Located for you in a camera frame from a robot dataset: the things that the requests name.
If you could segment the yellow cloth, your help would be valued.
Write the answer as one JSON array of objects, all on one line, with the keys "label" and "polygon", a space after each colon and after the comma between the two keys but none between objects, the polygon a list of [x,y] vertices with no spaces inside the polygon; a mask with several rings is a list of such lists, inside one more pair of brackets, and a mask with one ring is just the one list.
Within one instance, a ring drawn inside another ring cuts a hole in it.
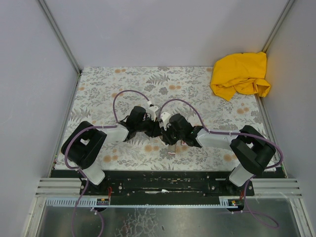
[{"label": "yellow cloth", "polygon": [[235,93],[266,97],[271,89],[265,80],[266,71],[264,52],[227,55],[214,64],[210,88],[216,96],[227,101]]}]

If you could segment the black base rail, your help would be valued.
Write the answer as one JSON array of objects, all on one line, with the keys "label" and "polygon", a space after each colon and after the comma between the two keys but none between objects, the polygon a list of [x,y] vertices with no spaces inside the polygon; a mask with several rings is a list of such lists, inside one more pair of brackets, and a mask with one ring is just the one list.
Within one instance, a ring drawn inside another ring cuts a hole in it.
[{"label": "black base rail", "polygon": [[105,205],[219,204],[220,197],[252,197],[252,183],[237,187],[228,171],[105,171],[99,185],[84,180],[76,171],[54,170],[51,178],[79,182],[77,194],[95,196]]}]

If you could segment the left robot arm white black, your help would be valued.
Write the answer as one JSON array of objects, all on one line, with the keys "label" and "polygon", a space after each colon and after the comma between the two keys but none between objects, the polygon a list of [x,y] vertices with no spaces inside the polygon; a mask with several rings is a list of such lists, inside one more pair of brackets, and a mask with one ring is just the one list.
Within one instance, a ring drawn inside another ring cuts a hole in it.
[{"label": "left robot arm white black", "polygon": [[87,121],[81,122],[61,148],[66,166],[69,167],[68,161],[72,161],[76,164],[74,169],[80,169],[93,185],[100,185],[105,173],[97,164],[96,158],[102,146],[127,142],[138,132],[144,132],[149,137],[160,136],[158,110],[159,107],[154,105],[146,109],[135,106],[130,115],[117,125],[93,126]]}]

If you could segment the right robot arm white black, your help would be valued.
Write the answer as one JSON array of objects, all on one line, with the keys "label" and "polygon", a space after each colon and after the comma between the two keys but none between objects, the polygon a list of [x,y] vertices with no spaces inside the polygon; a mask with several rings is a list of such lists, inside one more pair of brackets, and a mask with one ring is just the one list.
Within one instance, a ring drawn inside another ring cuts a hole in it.
[{"label": "right robot arm white black", "polygon": [[161,140],[167,145],[183,141],[190,147],[214,147],[232,151],[239,165],[229,174],[228,181],[241,187],[254,175],[261,175],[267,168],[276,148],[255,128],[246,125],[240,132],[215,130],[192,126],[182,115],[160,115]]}]

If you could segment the floral patterned mat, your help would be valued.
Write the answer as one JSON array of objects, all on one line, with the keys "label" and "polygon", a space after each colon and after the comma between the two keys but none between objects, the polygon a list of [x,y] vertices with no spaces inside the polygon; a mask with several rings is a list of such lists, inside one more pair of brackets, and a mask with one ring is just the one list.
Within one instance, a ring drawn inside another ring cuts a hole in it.
[{"label": "floral patterned mat", "polygon": [[[262,113],[253,95],[235,94],[230,101],[210,89],[211,67],[86,67],[79,81],[65,129],[67,139],[82,121],[113,125],[134,106],[147,101],[164,112],[181,114],[192,125],[239,130],[251,125],[266,135]],[[176,145],[169,155],[158,138],[138,133],[128,142],[104,145],[97,163],[105,170],[230,171],[238,165],[231,151]]]}]

